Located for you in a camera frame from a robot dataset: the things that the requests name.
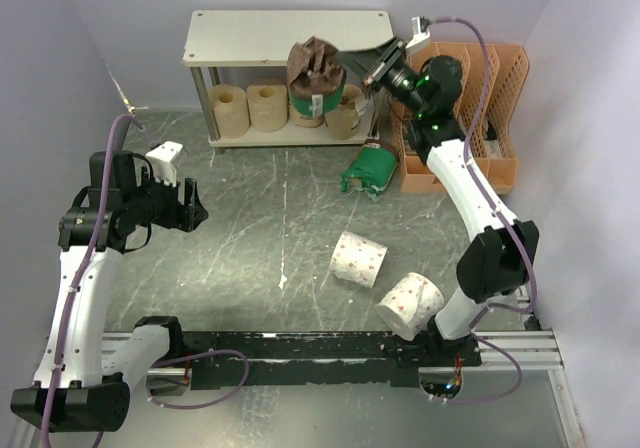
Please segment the green brown roll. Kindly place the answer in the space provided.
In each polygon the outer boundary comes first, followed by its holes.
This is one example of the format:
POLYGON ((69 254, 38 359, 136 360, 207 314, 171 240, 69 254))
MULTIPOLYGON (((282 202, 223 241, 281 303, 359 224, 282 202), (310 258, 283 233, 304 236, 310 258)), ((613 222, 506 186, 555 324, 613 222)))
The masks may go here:
POLYGON ((337 48, 320 38, 295 43, 286 66, 286 86, 294 109, 309 118, 323 116, 340 104, 346 71, 335 59, 337 48))

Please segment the brown ink-blot roll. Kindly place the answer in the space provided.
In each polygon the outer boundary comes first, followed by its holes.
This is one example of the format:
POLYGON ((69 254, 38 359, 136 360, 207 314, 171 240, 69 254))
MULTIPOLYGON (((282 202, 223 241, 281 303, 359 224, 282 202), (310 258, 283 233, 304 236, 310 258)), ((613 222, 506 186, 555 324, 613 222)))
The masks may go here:
POLYGON ((351 138, 360 124, 367 105, 363 91, 356 85, 346 84, 337 107, 325 115, 325 120, 333 138, 351 138))

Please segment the brown cartoon roll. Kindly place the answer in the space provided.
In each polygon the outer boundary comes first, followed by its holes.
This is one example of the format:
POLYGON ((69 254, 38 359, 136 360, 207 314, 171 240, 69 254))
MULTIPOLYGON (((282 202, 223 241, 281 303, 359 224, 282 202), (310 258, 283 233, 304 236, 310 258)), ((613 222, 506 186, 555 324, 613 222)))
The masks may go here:
POLYGON ((289 119, 290 121, 299 127, 303 128, 318 128, 325 123, 323 115, 312 117, 311 116, 311 102, 293 100, 289 102, 289 119))

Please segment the plain brown roll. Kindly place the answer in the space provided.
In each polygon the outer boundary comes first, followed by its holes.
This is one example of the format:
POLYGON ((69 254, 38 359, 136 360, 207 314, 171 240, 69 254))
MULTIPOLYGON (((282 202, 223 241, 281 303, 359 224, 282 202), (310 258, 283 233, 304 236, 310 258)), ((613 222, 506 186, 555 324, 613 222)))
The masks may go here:
POLYGON ((252 126, 260 132, 273 132, 288 121, 288 92, 281 84, 251 85, 247 103, 252 126))
POLYGON ((209 90, 209 101, 221 137, 240 138, 249 130, 247 98, 242 88, 216 85, 209 90))

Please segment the white floral roll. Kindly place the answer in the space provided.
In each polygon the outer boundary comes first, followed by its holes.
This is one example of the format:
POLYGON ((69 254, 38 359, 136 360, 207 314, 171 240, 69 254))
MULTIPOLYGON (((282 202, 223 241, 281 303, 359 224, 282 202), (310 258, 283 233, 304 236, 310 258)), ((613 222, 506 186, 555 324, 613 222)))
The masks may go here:
POLYGON ((444 296, 433 282, 410 272, 382 298, 375 310, 393 333, 412 341, 444 303, 444 296))
POLYGON ((339 279, 372 288, 387 251, 384 245, 344 231, 331 255, 329 272, 339 279))

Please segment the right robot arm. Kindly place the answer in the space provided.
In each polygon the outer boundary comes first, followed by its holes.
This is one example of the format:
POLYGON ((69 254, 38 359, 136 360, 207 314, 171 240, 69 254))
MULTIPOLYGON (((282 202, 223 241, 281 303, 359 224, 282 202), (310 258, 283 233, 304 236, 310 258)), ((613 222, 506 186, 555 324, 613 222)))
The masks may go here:
POLYGON ((460 214, 470 245, 456 267, 458 287, 440 310, 424 342, 426 358, 443 366, 459 352, 458 339, 502 298, 528 285, 537 300, 533 261, 539 230, 521 221, 499 199, 471 155, 469 130, 462 130, 453 107, 462 92, 462 68, 444 55, 413 70, 405 61, 405 42, 392 38, 369 50, 339 51, 334 59, 374 91, 387 90, 413 115, 410 146, 444 186, 460 214))

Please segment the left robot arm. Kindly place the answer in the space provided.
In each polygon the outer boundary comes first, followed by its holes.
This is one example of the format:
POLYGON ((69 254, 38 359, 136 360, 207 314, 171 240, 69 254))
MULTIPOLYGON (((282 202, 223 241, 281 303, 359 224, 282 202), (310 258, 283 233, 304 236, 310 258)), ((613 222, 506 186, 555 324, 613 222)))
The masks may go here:
POLYGON ((40 426, 48 413, 52 432, 114 432, 126 418, 133 388, 158 361, 173 367, 187 353, 174 316, 140 319, 109 357, 102 342, 109 297, 127 238, 137 228, 195 230, 208 213, 197 183, 180 180, 181 145, 166 142, 139 157, 118 151, 108 192, 101 192, 105 155, 89 161, 90 183, 59 222, 60 285, 45 353, 30 387, 13 392, 10 408, 40 426), (143 163, 135 166, 136 160, 143 163), (45 407, 51 396, 51 409, 45 407))

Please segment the beige two-tier shelf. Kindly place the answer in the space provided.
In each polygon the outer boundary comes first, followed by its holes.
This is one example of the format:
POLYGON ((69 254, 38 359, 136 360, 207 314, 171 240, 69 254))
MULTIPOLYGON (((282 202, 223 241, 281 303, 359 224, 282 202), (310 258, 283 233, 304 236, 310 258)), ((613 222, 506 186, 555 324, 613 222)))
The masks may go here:
POLYGON ((196 10, 191 15, 183 63, 189 68, 205 119, 208 141, 217 153, 231 148, 359 145, 376 134, 379 111, 366 107, 353 136, 338 140, 325 126, 300 127, 288 121, 273 132, 251 127, 238 138, 220 133, 208 88, 220 82, 219 68, 284 67, 292 45, 311 36, 339 48, 371 48, 393 35, 389 15, 376 10, 196 10))

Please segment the orange plastic file organizer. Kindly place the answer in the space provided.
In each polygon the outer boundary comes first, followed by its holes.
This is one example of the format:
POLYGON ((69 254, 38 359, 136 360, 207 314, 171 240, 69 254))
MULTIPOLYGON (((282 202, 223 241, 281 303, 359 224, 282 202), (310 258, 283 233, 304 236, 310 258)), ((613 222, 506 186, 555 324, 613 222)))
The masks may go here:
MULTIPOLYGON (((500 195, 510 193, 516 185, 518 159, 509 136, 509 123, 518 102, 529 71, 529 60, 524 48, 515 44, 489 44, 487 46, 490 75, 489 91, 483 106, 485 116, 497 129, 505 157, 475 160, 494 190, 500 195)), ((422 65, 438 55, 451 56, 462 66, 462 94, 456 102, 453 114, 463 129, 471 126, 484 78, 484 60, 477 43, 434 42, 408 57, 408 64, 419 70, 422 65)), ((417 154, 408 155, 403 148, 401 124, 408 126, 411 112, 398 102, 391 104, 392 143, 398 149, 400 161, 398 175, 403 193, 442 192, 444 187, 437 177, 423 165, 417 154)))

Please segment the items in file organizer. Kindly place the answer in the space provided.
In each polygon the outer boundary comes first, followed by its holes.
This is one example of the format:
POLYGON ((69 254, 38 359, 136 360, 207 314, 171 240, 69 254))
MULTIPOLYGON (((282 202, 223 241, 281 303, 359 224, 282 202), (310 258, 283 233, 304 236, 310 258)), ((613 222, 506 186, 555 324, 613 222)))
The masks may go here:
MULTIPOLYGON (((416 152, 411 148, 408 140, 407 123, 403 122, 400 128, 402 135, 403 148, 406 154, 415 155, 416 152)), ((479 131, 475 131, 472 138, 472 153, 480 158, 498 158, 505 157, 500 145, 497 129, 489 121, 487 116, 482 121, 479 131)))

